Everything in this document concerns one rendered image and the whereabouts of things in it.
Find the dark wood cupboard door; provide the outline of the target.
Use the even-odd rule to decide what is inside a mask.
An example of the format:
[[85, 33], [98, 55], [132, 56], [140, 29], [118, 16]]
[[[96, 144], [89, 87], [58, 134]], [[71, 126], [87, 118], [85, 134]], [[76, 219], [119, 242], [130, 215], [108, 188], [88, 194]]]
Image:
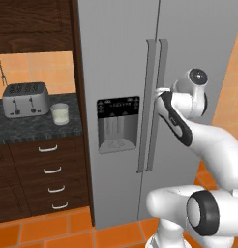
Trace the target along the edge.
[[30, 216], [9, 146], [0, 145], [0, 223]]

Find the dark wood side panel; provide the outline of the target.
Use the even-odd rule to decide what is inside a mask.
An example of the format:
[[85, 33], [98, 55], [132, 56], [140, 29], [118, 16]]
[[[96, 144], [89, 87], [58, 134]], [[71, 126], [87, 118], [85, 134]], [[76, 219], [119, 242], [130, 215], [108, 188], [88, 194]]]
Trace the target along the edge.
[[76, 88], [76, 96], [78, 100], [80, 118], [82, 123], [84, 157], [85, 157], [85, 166], [87, 172], [87, 187], [88, 187], [88, 195], [89, 195], [91, 221], [92, 221], [92, 226], [95, 226], [92, 176], [91, 176], [89, 140], [88, 140], [88, 126], [87, 126], [85, 90], [84, 90], [84, 79], [83, 79], [82, 50], [81, 50], [79, 15], [78, 15], [78, 0], [70, 0], [70, 8], [71, 8], [70, 15], [71, 15], [71, 25], [72, 25], [72, 37], [73, 37], [75, 88]]

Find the plain grey fridge door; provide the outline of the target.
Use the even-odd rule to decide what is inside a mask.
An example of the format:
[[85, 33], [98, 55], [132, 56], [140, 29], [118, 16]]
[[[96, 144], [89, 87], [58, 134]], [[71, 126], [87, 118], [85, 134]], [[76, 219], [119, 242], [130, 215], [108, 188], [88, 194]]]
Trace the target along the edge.
[[[208, 76], [207, 109], [195, 122], [212, 122], [227, 64], [238, 31], [238, 0], [160, 0], [154, 40], [168, 40], [164, 86], [171, 86], [190, 69]], [[150, 191], [192, 185], [199, 157], [185, 147], [159, 118], [153, 169], [146, 171], [151, 120], [141, 177], [138, 217], [148, 219], [146, 198]]]

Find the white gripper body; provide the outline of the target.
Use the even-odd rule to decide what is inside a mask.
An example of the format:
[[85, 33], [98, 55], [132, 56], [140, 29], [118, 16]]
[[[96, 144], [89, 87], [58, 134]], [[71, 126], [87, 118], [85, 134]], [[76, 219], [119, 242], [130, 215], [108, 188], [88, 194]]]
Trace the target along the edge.
[[160, 95], [162, 95], [164, 92], [170, 92], [170, 88], [167, 87], [160, 87], [157, 88], [154, 92], [154, 98], [158, 98]]

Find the black fridge water dispenser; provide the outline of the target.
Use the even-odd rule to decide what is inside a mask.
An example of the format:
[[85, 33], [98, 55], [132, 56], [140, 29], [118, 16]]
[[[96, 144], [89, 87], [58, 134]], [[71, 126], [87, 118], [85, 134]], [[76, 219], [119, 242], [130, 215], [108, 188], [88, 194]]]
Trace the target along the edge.
[[97, 101], [100, 154], [136, 148], [139, 103], [138, 96]]

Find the grey fridge door with dispenser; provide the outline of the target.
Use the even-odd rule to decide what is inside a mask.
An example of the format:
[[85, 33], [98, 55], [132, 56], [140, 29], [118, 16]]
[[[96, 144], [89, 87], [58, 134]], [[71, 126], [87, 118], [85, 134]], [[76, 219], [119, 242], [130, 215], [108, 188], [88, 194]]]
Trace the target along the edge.
[[[138, 219], [142, 173], [137, 173], [149, 39], [160, 0], [78, 0], [95, 225]], [[99, 153], [97, 101], [138, 96], [137, 144]]]

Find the silver four-slot toaster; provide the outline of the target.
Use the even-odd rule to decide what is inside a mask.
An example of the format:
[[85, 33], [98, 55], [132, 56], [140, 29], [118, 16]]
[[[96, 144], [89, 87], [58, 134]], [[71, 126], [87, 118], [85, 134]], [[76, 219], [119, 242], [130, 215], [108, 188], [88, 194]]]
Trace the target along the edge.
[[48, 91], [41, 81], [9, 84], [3, 93], [2, 104], [8, 118], [44, 115], [50, 109]]

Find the dark wood drawer front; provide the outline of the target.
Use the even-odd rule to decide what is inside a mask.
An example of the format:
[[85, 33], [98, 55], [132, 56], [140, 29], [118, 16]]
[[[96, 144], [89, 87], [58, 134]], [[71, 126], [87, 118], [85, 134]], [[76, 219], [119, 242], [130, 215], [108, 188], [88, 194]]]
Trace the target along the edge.
[[[60, 210], [54, 210], [52, 209], [52, 205], [63, 205], [66, 202], [69, 203], [69, 205]], [[39, 197], [36, 199], [30, 199], [28, 200], [29, 207], [31, 210], [31, 213], [33, 216], [38, 215], [45, 215], [49, 213], [59, 212], [59, 211], [66, 211], [70, 209], [80, 208], [83, 206], [89, 205], [89, 200], [87, 197], [78, 196], [78, 195], [66, 195], [62, 197]]]
[[[58, 148], [55, 151], [41, 153], [38, 150], [38, 147], [51, 148], [56, 144]], [[14, 143], [9, 147], [16, 162], [41, 158], [66, 158], [84, 154], [83, 138], [77, 136]]]
[[[54, 174], [44, 174], [44, 169], [51, 171], [62, 167]], [[79, 178], [86, 174], [85, 166], [77, 159], [68, 158], [60, 160], [32, 160], [16, 164], [17, 171], [22, 180], [38, 180], [40, 178], [74, 177]]]
[[[47, 188], [59, 189], [65, 185], [65, 190], [60, 193], [50, 194]], [[74, 177], [40, 178], [38, 180], [25, 180], [23, 188], [26, 196], [30, 198], [39, 197], [62, 197], [66, 195], [78, 195], [88, 198], [88, 190], [82, 180]]]

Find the dark wood wall cupboard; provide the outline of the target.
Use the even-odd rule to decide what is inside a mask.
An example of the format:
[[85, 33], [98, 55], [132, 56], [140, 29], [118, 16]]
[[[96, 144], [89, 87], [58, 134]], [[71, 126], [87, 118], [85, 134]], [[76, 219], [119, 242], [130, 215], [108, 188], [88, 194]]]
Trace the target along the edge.
[[73, 49], [71, 0], [0, 0], [0, 54]]

